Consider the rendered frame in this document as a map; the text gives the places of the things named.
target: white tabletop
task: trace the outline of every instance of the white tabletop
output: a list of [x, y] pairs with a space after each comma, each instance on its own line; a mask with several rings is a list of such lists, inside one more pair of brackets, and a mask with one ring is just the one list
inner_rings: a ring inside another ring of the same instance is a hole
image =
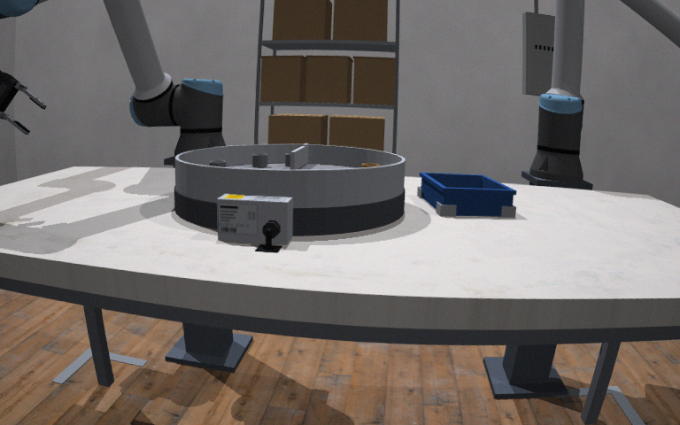
[[67, 168], [0, 186], [0, 277], [377, 328], [680, 326], [679, 208], [506, 183], [517, 191], [515, 218], [443, 218], [416, 196], [420, 185], [406, 177], [396, 223], [294, 237], [275, 254], [177, 217], [172, 168]]

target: wall-mounted electrical box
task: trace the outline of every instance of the wall-mounted electrical box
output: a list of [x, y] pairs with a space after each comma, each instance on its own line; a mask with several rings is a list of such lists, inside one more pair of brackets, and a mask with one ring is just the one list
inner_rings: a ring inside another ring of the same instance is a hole
[[551, 88], [553, 67], [552, 15], [522, 14], [522, 94], [543, 95]]
[[265, 243], [264, 226], [280, 226], [272, 240], [284, 246], [293, 237], [293, 198], [260, 197], [226, 193], [218, 198], [218, 240], [232, 243]]

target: robotic arm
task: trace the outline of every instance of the robotic arm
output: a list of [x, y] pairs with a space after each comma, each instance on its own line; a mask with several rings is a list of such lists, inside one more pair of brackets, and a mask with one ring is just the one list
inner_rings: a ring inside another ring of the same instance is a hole
[[[0, 0], [0, 19], [21, 16], [45, 0]], [[224, 146], [222, 138], [222, 83], [216, 80], [185, 79], [174, 85], [163, 73], [139, 0], [104, 0], [113, 30], [135, 84], [129, 103], [132, 119], [140, 126], [177, 126], [181, 135], [174, 155], [212, 146]], [[17, 91], [25, 92], [45, 109], [27, 88], [0, 71], [0, 118], [22, 133], [24, 126], [4, 110]], [[173, 164], [168, 158], [166, 164]]]
[[[680, 48], [680, 16], [659, 0], [622, 0]], [[580, 96], [583, 68], [584, 0], [557, 0], [554, 23], [552, 88], [541, 95], [537, 153], [522, 177], [532, 185], [592, 189], [583, 180], [580, 133], [584, 100]]]

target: blue plastic bin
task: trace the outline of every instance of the blue plastic bin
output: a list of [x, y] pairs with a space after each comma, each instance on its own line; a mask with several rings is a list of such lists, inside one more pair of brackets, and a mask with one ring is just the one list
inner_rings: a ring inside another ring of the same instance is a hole
[[476, 216], [501, 216], [517, 193], [485, 175], [441, 173], [421, 173], [421, 192], [434, 208], [457, 205], [456, 215]]

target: brown box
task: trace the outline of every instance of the brown box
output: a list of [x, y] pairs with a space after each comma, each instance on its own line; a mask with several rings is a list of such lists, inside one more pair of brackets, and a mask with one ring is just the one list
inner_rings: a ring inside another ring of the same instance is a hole
[[347, 56], [306, 57], [306, 102], [349, 104], [353, 59]]
[[329, 0], [274, 0], [273, 40], [329, 40]]
[[395, 104], [395, 58], [354, 58], [353, 103]]
[[335, 0], [333, 40], [387, 41], [387, 0]]
[[270, 115], [267, 144], [327, 144], [327, 115]]
[[329, 144], [384, 151], [384, 117], [329, 117]]
[[304, 102], [306, 57], [263, 56], [260, 102]]

